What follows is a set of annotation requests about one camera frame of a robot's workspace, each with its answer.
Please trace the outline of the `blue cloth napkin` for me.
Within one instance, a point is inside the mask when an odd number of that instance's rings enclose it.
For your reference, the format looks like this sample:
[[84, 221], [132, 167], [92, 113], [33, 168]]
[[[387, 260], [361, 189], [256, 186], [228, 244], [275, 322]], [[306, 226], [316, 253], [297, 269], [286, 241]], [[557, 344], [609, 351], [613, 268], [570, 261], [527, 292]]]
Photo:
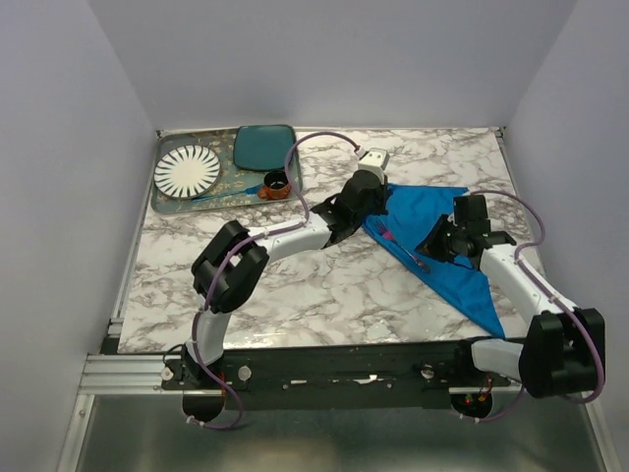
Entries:
[[503, 338], [488, 278], [447, 244], [454, 200], [468, 189], [390, 184], [387, 192], [386, 213], [369, 216], [365, 232], [449, 305], [491, 336]]

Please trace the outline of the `iridescent purple fork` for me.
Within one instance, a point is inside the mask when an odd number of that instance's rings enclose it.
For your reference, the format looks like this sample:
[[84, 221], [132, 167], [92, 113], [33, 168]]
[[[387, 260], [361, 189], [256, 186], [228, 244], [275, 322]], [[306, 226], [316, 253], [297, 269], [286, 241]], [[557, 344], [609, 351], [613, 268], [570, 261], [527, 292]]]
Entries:
[[391, 247], [396, 248], [398, 251], [401, 251], [405, 256], [407, 256], [415, 263], [420, 272], [424, 274], [431, 273], [431, 268], [426, 263], [422, 262], [417, 255], [407, 250], [400, 242], [398, 242], [382, 220], [376, 219], [374, 221], [374, 229], [381, 243], [385, 243]]

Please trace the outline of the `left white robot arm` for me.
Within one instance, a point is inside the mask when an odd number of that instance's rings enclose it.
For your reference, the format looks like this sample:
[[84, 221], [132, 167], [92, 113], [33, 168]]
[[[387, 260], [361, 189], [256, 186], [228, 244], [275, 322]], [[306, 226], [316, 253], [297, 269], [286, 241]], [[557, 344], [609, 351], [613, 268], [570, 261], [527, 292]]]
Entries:
[[179, 360], [161, 372], [167, 390], [240, 389], [251, 379], [248, 366], [228, 365], [224, 339], [231, 314], [253, 295], [265, 268], [309, 251], [324, 250], [353, 236], [372, 215], [386, 215], [386, 177], [358, 170], [340, 193], [307, 209], [306, 217], [258, 229], [225, 223], [192, 265], [193, 287], [204, 298], [193, 318], [191, 338]]

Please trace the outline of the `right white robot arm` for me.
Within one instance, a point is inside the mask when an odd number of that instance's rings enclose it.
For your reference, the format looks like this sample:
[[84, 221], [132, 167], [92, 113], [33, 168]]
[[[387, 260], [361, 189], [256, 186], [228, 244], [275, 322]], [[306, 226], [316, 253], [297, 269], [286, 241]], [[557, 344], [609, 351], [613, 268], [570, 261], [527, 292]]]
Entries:
[[442, 263], [467, 259], [498, 285], [529, 322], [524, 340], [473, 340], [469, 351], [452, 361], [461, 384], [476, 384], [487, 373], [518, 382], [532, 397], [562, 396], [575, 403], [597, 399], [605, 384], [605, 325], [595, 309], [583, 309], [561, 295], [523, 255], [505, 231], [494, 231], [485, 192], [453, 201], [416, 251]]

